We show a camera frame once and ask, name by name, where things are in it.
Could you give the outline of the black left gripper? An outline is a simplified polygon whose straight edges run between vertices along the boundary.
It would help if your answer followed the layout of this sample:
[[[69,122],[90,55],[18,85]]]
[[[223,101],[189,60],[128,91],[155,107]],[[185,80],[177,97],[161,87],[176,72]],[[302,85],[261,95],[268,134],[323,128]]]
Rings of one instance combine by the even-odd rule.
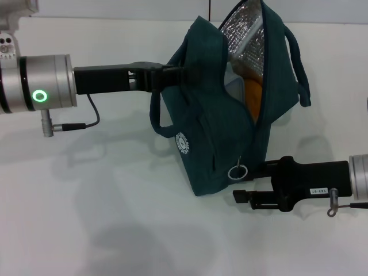
[[[195,85],[201,81],[202,72],[199,68],[164,67],[160,63],[134,62],[75,67],[74,79],[78,95],[163,91],[171,86]]]

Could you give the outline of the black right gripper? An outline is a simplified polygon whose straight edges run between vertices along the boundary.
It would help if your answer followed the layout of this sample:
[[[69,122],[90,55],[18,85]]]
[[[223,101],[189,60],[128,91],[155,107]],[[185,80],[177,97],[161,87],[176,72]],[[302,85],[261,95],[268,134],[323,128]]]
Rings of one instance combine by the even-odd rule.
[[[284,156],[261,163],[250,170],[244,181],[271,177],[273,191],[232,192],[237,204],[250,204],[253,210],[290,212],[296,203],[314,198],[328,198],[336,189],[338,196],[352,196],[350,169],[347,161],[301,164]]]

